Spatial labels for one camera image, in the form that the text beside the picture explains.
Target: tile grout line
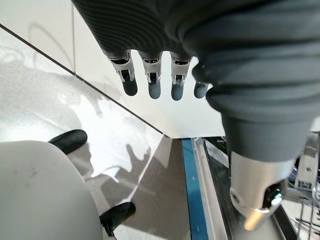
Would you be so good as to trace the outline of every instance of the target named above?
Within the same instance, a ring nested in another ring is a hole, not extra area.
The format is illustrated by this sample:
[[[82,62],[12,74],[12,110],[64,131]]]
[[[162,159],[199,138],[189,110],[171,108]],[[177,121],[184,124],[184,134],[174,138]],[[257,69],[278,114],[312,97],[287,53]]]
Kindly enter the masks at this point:
[[[19,35],[17,35],[16,33],[14,33],[13,31],[11,31],[10,29],[8,29],[7,27],[5,27],[4,25],[2,25],[0,23],[0,28],[5,30],[7,33],[9,33],[10,35],[14,36],[15,38],[17,38],[18,40],[20,40],[21,42],[23,42],[24,44],[26,44],[28,47],[32,48],[33,50],[35,50],[36,52],[38,52],[39,54],[41,54],[42,56],[46,57],[47,59],[49,59],[50,61],[52,61],[54,64],[58,65],[59,67],[61,67],[62,69],[66,70],[68,73],[72,74],[73,76],[75,76],[78,80],[80,80],[81,82],[85,83],[86,85],[88,85],[90,88],[94,89],[95,91],[97,91],[98,93],[100,93],[101,95],[103,95],[104,97],[106,97],[107,99],[111,100],[112,102],[114,102],[115,104],[117,104],[118,106],[120,106],[121,108],[123,108],[124,110],[126,110],[127,112],[129,112],[130,114],[132,114],[133,116],[135,116],[136,118],[138,118],[139,120],[141,120],[142,122],[144,122],[145,124],[147,124],[148,126],[150,126],[151,128],[153,128],[154,130],[156,130],[158,133],[168,137],[166,134],[164,134],[162,131],[160,131],[159,129],[157,129],[155,126],[153,126],[151,123],[147,122],[146,120],[144,120],[143,118],[141,118],[140,116],[138,116],[137,114],[135,114],[133,111],[129,110],[128,108],[126,108],[125,106],[123,106],[121,103],[117,102],[116,100],[114,100],[112,97],[108,96],[106,93],[104,93],[103,91],[101,91],[100,89],[96,88],[95,86],[93,86],[91,83],[89,83],[88,81],[84,80],[82,77],[80,77],[79,75],[77,75],[74,71],[70,70],[69,68],[67,68],[66,66],[62,65],[61,63],[59,63],[58,61],[56,61],[55,59],[53,59],[52,57],[50,57],[49,55],[47,55],[46,53],[44,53],[43,51],[41,51],[39,48],[35,47],[34,45],[32,45],[31,43],[29,43],[28,41],[26,41],[25,39],[23,39],[22,37],[20,37]]]

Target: blue strip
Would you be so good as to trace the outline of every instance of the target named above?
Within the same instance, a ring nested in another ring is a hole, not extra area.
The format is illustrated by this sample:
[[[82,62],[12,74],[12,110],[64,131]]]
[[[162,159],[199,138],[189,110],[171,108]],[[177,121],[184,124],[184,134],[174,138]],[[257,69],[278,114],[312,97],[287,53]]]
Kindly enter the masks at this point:
[[[194,151],[191,139],[182,140],[186,193],[188,199],[190,232],[192,240],[207,240],[208,232],[201,200]]]

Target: metal edge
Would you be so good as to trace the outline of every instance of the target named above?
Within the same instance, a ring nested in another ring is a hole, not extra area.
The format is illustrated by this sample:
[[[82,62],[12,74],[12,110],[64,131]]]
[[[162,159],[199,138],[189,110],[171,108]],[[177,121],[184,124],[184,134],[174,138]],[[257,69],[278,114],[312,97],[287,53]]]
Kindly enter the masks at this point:
[[[209,239],[192,141],[190,138],[182,139],[181,144],[191,239]]]
[[[202,138],[192,138],[192,144],[208,236],[210,239],[230,240],[230,229],[224,220],[217,188],[213,184],[206,147]]]

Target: gray floor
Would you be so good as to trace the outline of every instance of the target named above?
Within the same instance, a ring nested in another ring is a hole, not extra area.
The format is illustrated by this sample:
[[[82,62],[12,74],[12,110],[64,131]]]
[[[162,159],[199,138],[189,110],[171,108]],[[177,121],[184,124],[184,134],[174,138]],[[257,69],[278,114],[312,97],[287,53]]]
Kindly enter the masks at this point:
[[[132,200],[118,239],[189,239],[181,143],[105,98],[0,29],[0,141],[48,141],[84,129],[69,155],[99,213]]]

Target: robotic fingertip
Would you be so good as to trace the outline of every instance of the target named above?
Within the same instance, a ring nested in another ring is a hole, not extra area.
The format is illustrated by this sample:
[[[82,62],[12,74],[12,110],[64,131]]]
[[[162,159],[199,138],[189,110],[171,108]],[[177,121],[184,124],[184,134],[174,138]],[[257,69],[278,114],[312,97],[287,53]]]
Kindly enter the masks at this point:
[[[208,90],[208,84],[202,82],[196,82],[194,85],[193,94],[197,99],[202,99]]]
[[[149,82],[148,83],[149,96],[152,99],[158,99],[161,95],[161,85],[160,82]]]
[[[138,87],[137,87],[137,82],[136,79],[134,78],[133,81],[123,81],[123,90],[128,96],[134,96],[138,92]]]
[[[184,94],[184,86],[172,84],[171,86],[171,97],[175,101],[179,101]]]

